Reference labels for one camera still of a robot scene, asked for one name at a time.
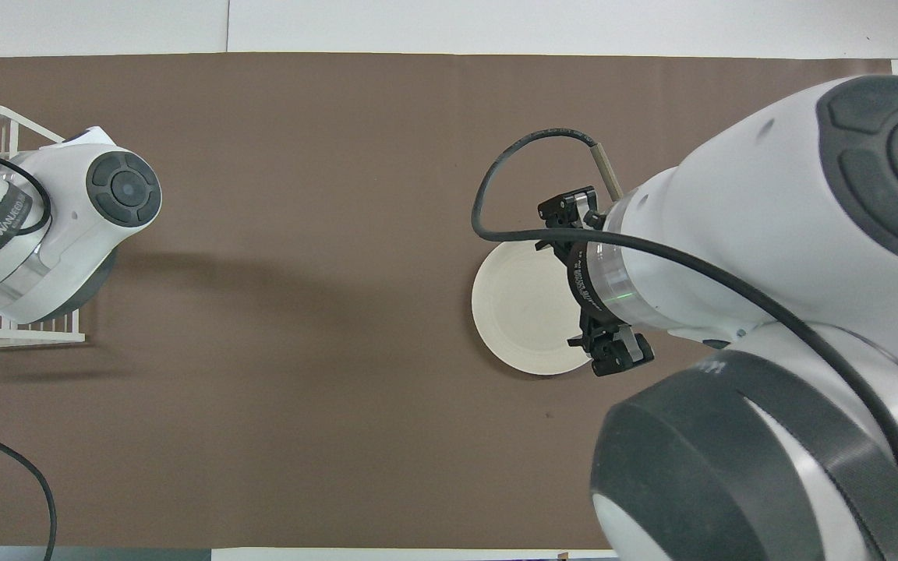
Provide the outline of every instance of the robotic arm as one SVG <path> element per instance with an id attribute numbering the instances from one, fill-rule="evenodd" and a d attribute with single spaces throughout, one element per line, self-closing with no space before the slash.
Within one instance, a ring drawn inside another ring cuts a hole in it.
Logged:
<path id="1" fill-rule="evenodd" d="M 633 327 L 719 349 L 603 423 L 592 501 L 621 558 L 898 559 L 898 77 L 781 100 L 606 214 L 591 188 L 546 201 L 544 231 L 480 226 L 494 169 L 475 230 L 552 245 L 599 376 L 652 359 Z"/>
<path id="2" fill-rule="evenodd" d="M 84 305 L 161 209 L 154 170 L 98 127 L 0 164 L 0 315 L 16 323 Z"/>

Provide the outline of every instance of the white plate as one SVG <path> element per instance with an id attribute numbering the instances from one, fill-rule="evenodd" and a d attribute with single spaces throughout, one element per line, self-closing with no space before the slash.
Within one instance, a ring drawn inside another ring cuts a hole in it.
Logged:
<path id="1" fill-rule="evenodd" d="M 581 310 L 567 285 L 567 269 L 553 250 L 535 242 L 503 242 L 477 271 L 473 320 L 484 344 L 507 365 L 552 376 L 588 361 L 567 339 L 581 333 Z"/>

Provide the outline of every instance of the black cable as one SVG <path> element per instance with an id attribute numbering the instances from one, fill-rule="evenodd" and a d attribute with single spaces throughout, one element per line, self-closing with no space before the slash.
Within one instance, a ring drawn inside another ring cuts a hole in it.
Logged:
<path id="1" fill-rule="evenodd" d="M 47 194 L 47 189 L 44 189 L 43 184 L 37 181 L 37 178 L 33 177 L 33 175 L 30 175 L 28 171 L 24 170 L 23 168 L 17 166 L 17 164 L 14 164 L 0 157 L 0 166 L 7 167 L 10 170 L 15 171 L 17 174 L 22 175 L 23 178 L 25 178 L 26 181 L 30 182 L 30 185 L 32 185 L 33 188 L 37 190 L 37 194 L 40 195 L 40 199 L 44 203 L 44 209 L 40 214 L 40 220 L 38 220 L 36 224 L 33 224 L 33 226 L 21 228 L 21 230 L 18 231 L 16 235 L 33 234 L 35 231 L 40 230 L 40 228 L 47 226 L 47 221 L 49 221 L 51 217 L 51 196 Z"/>
<path id="2" fill-rule="evenodd" d="M 33 465 L 32 461 L 29 461 L 24 455 L 12 450 L 12 448 L 3 443 L 0 443 L 0 452 L 22 464 L 23 468 L 26 468 L 34 477 L 36 477 L 37 482 L 40 483 L 40 488 L 44 490 L 44 497 L 47 500 L 47 514 L 50 517 L 51 522 L 50 533 L 47 538 L 47 550 L 44 552 L 44 561 L 50 561 L 51 557 L 54 555 L 54 542 L 57 540 L 58 536 L 58 514 L 54 508 L 54 493 L 51 492 L 51 487 L 47 484 L 46 477 L 44 477 L 43 473 L 40 473 L 40 470 L 37 469 L 36 465 Z"/>
<path id="3" fill-rule="evenodd" d="M 635 249 L 638 252 L 649 253 L 652 256 L 669 259 L 678 265 L 686 266 L 688 269 L 694 270 L 702 276 L 712 278 L 716 283 L 722 284 L 731 291 L 737 292 L 742 298 L 746 298 L 753 305 L 764 310 L 767 315 L 774 317 L 778 323 L 783 324 L 802 340 L 809 348 L 813 350 L 820 358 L 830 365 L 831 369 L 837 372 L 850 386 L 863 404 L 868 408 L 875 421 L 878 423 L 889 447 L 892 451 L 893 458 L 898 466 L 898 424 L 892 416 L 889 409 L 883 404 L 882 399 L 867 383 L 867 380 L 837 351 L 829 342 L 820 337 L 812 327 L 810 327 L 798 316 L 795 316 L 789 309 L 781 305 L 775 299 L 770 298 L 764 292 L 753 285 L 746 283 L 739 277 L 735 277 L 732 273 L 714 266 L 712 263 L 703 259 L 696 258 L 691 253 L 682 252 L 679 249 L 671 248 L 668 245 L 658 244 L 658 242 L 649 241 L 649 239 L 636 238 L 633 235 L 624 235 L 612 233 L 612 231 L 594 231 L 583 230 L 583 228 L 540 228 L 539 230 L 520 230 L 520 231 L 491 231 L 484 228 L 481 223 L 481 213 L 483 213 L 484 196 L 487 187 L 492 178 L 497 173 L 499 167 L 514 153 L 518 152 L 529 143 L 533 143 L 538 139 L 553 137 L 569 137 L 577 139 L 585 143 L 588 147 L 595 146 L 594 139 L 580 131 L 573 129 L 546 129 L 543 131 L 532 132 L 510 145 L 504 150 L 500 156 L 491 164 L 484 175 L 484 180 L 480 182 L 480 188 L 477 189 L 477 197 L 473 202 L 473 210 L 470 213 L 470 224 L 473 231 L 481 238 L 488 239 L 490 242 L 524 242 L 533 241 L 533 239 L 542 239 L 545 242 L 596 242 L 596 244 L 619 245 L 623 248 Z"/>

